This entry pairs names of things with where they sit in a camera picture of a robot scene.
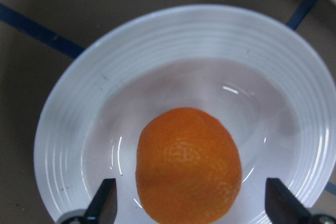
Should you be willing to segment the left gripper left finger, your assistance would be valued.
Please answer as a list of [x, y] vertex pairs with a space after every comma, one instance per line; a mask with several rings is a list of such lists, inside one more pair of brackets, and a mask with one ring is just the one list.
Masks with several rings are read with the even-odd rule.
[[117, 216], [117, 183], [104, 179], [89, 204], [84, 218], [88, 223], [113, 224]]

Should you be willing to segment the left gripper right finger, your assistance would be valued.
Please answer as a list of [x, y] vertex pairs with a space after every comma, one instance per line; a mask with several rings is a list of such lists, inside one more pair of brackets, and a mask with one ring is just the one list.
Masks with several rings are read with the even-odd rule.
[[279, 178], [267, 178], [265, 212], [274, 224], [308, 223], [311, 213]]

